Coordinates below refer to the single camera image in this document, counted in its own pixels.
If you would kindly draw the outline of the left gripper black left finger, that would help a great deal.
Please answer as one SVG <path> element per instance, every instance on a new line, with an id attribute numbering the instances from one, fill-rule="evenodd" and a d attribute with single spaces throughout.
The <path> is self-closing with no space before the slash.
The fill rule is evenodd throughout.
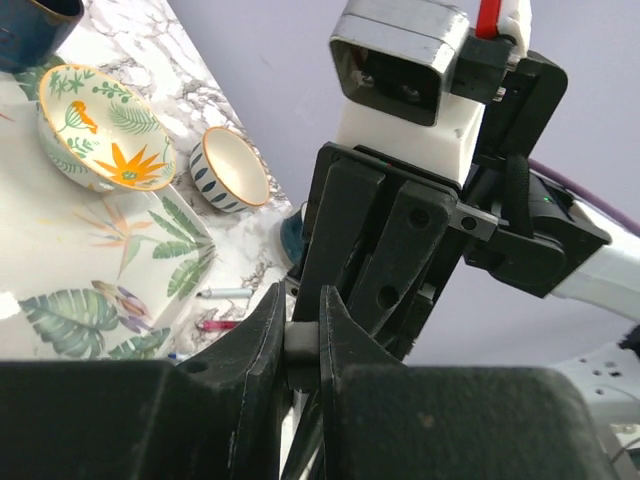
<path id="1" fill-rule="evenodd" d="M 286 292 L 188 360 L 5 362 L 5 479 L 275 479 Z"/>

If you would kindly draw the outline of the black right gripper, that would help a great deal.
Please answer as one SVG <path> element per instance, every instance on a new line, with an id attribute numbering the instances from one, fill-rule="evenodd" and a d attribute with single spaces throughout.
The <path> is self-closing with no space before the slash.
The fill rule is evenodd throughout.
<path id="1" fill-rule="evenodd" d="M 533 296 L 550 294 L 611 240 L 571 212 L 563 187 L 531 168 L 529 154 L 567 86 L 565 71 L 537 53 L 509 72 L 461 185 L 397 154 L 324 145 L 294 320 L 316 321 L 321 290 L 333 286 L 352 319 L 403 359 L 459 262 Z"/>

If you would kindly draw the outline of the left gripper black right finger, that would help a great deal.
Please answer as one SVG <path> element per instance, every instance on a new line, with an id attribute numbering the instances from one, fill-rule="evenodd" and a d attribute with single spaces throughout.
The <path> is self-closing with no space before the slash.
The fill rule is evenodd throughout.
<path id="1" fill-rule="evenodd" d="M 323 288 L 319 308 L 329 479 L 611 479 L 578 390 L 528 367 L 409 367 Z"/>

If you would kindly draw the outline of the white marker blue cap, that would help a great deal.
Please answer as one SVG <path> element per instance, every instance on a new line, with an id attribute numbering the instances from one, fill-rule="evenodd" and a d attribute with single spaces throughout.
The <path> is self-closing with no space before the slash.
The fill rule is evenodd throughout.
<path id="1" fill-rule="evenodd" d="M 190 355 L 182 354 L 182 353 L 169 353 L 167 358 L 173 362 L 181 363 L 187 361 L 190 358 Z"/>

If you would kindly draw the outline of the pink red pen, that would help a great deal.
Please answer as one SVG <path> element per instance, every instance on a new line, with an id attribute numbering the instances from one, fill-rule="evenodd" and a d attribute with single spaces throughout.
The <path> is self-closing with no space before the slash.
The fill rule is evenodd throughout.
<path id="1" fill-rule="evenodd" d="M 203 320 L 198 324 L 197 328 L 199 331 L 204 333 L 220 333 L 230 331 L 240 324 L 241 321 Z"/>

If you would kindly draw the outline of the white marker black cap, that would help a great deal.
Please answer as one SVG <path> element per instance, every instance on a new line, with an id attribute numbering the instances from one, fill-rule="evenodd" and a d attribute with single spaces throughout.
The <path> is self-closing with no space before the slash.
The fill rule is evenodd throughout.
<path id="1" fill-rule="evenodd" d="M 322 441 L 319 401 L 319 326 L 317 322 L 288 322 L 284 360 L 293 392 L 294 435 L 282 479 L 301 479 Z"/>

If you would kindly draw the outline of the white marker black tip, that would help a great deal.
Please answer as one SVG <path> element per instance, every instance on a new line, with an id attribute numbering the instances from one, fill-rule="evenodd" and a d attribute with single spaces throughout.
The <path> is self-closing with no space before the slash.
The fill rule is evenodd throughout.
<path id="1" fill-rule="evenodd" d="M 205 289 L 196 294 L 197 298 L 205 300 L 220 300 L 220 299 L 248 299 L 253 295 L 253 290 L 250 288 L 217 288 L 217 289 Z"/>

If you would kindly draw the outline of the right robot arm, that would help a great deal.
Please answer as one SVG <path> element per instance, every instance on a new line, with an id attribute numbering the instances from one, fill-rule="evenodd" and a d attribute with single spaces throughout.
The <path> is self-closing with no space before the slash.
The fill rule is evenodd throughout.
<path id="1" fill-rule="evenodd" d="M 456 265 L 530 295 L 639 317 L 639 235 L 530 153 L 565 71 L 474 40 L 431 62 L 331 46 L 355 139 L 324 145 L 305 217 L 294 317 L 313 321 L 333 285 L 353 317 L 403 358 Z"/>

